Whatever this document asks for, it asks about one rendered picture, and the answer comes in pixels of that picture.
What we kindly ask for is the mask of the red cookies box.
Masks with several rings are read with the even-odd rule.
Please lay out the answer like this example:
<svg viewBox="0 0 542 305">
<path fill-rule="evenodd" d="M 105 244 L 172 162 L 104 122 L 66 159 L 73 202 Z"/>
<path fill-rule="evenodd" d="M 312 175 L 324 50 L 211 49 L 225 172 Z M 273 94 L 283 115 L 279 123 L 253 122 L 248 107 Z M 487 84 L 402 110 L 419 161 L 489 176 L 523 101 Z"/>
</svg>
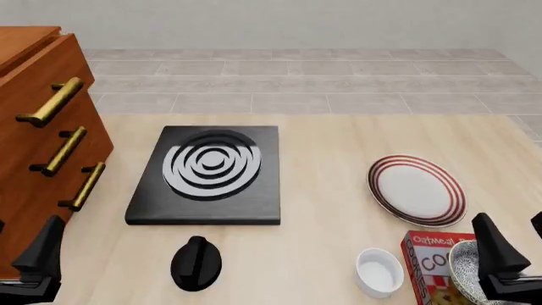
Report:
<svg viewBox="0 0 542 305">
<path fill-rule="evenodd" d="M 455 287 L 449 266 L 450 250 L 472 233 L 409 230 L 401 241 L 408 277 L 418 305 L 474 305 Z"/>
</svg>

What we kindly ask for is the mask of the wooden cabinet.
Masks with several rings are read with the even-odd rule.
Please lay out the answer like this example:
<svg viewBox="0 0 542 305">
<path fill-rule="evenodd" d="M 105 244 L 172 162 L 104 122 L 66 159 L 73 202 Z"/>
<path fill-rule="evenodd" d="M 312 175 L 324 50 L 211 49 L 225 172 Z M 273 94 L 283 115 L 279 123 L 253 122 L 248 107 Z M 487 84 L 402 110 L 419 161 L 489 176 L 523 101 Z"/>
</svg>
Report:
<svg viewBox="0 0 542 305">
<path fill-rule="evenodd" d="M 0 26 L 0 80 L 10 70 L 49 45 L 52 37 L 62 35 L 60 27 L 57 26 Z M 19 271 L 12 266 L 18 256 L 9 256 L 0 250 L 0 279 L 19 277 Z"/>
</svg>

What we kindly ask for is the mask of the round black stove knob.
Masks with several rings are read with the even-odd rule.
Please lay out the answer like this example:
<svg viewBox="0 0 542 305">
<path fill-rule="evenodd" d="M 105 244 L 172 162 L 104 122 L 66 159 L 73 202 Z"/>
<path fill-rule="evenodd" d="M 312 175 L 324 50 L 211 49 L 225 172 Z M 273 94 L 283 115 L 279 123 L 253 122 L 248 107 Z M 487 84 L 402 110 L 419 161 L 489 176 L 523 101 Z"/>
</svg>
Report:
<svg viewBox="0 0 542 305">
<path fill-rule="evenodd" d="M 211 286 L 222 269 L 220 251 L 202 236 L 192 236 L 174 255 L 170 273 L 183 291 L 202 291 Z"/>
</svg>

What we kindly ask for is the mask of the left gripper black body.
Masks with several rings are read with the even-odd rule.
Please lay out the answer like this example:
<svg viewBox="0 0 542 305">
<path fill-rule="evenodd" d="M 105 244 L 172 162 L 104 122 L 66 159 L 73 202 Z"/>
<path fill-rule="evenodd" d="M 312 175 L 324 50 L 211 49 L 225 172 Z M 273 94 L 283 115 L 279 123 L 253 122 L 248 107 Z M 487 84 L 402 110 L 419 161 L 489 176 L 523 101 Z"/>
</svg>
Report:
<svg viewBox="0 0 542 305">
<path fill-rule="evenodd" d="M 62 275 L 38 277 L 37 281 L 0 280 L 0 304 L 38 304 L 54 302 Z"/>
</svg>

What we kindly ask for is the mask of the flat black stove plate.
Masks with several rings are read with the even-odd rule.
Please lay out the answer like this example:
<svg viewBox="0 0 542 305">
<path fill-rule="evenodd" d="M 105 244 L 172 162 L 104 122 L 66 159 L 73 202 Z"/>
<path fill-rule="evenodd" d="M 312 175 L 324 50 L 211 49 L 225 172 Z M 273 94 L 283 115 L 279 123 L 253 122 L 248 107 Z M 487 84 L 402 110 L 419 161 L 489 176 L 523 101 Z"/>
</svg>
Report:
<svg viewBox="0 0 542 305">
<path fill-rule="evenodd" d="M 164 126 L 128 225 L 279 225 L 277 126 Z"/>
</svg>

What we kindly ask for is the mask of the white plate with red rings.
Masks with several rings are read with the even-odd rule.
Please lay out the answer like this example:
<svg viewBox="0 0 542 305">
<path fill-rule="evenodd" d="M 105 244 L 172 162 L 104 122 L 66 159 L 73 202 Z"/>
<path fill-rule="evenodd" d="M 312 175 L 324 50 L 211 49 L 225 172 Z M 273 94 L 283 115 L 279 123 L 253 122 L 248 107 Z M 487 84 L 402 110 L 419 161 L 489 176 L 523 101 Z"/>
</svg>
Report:
<svg viewBox="0 0 542 305">
<path fill-rule="evenodd" d="M 428 228 L 459 223 L 467 195 L 459 181 L 438 164 L 408 154 L 375 160 L 367 173 L 374 200 L 397 218 Z"/>
</svg>

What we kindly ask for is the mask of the black patterned bowl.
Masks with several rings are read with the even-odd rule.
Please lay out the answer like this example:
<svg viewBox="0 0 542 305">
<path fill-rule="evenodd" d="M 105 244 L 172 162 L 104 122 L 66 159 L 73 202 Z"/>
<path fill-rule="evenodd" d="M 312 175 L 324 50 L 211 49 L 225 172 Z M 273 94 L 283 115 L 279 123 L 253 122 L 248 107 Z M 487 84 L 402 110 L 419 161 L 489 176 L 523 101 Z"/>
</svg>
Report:
<svg viewBox="0 0 542 305">
<path fill-rule="evenodd" d="M 460 241 L 450 250 L 449 268 L 456 289 L 474 305 L 494 305 L 479 284 L 479 255 L 476 241 Z"/>
</svg>

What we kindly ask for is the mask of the small white bowl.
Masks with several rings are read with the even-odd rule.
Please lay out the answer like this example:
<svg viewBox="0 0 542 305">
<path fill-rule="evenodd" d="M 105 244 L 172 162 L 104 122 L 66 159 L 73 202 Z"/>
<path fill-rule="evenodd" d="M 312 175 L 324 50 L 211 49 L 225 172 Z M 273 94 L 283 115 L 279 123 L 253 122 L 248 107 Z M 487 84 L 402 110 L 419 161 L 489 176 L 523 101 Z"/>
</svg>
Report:
<svg viewBox="0 0 542 305">
<path fill-rule="evenodd" d="M 405 279 L 398 259 L 382 248 L 366 248 L 357 256 L 357 284 L 362 291 L 374 299 L 391 297 Z"/>
</svg>

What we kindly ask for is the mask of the tall wooden drawer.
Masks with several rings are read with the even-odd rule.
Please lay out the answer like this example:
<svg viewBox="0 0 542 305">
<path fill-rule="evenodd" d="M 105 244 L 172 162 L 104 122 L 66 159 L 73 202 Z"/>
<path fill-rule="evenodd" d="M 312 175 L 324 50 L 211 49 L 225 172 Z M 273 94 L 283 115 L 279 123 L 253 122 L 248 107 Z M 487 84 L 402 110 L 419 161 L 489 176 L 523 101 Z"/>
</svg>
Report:
<svg viewBox="0 0 542 305">
<path fill-rule="evenodd" d="M 33 114 L 56 93 L 52 84 L 77 77 L 84 87 L 44 128 L 18 122 L 17 114 Z M 94 83 L 91 69 L 75 35 L 51 38 L 51 43 L 10 70 L 0 80 L 0 157 L 27 153 L 41 144 L 45 152 L 56 149 L 62 139 L 56 134 L 79 125 L 91 126 L 97 119 L 88 88 Z"/>
</svg>

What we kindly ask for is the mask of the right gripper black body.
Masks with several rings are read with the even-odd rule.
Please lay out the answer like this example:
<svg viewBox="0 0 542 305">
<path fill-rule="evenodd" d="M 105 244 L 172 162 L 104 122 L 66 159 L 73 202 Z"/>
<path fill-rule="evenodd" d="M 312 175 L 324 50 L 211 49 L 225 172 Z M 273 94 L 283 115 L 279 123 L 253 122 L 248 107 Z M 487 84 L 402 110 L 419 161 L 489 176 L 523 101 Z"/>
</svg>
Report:
<svg viewBox="0 0 542 305">
<path fill-rule="evenodd" d="M 542 302 L 542 275 L 526 276 L 512 273 L 502 277 L 479 271 L 479 284 L 487 297 L 494 301 Z"/>
</svg>

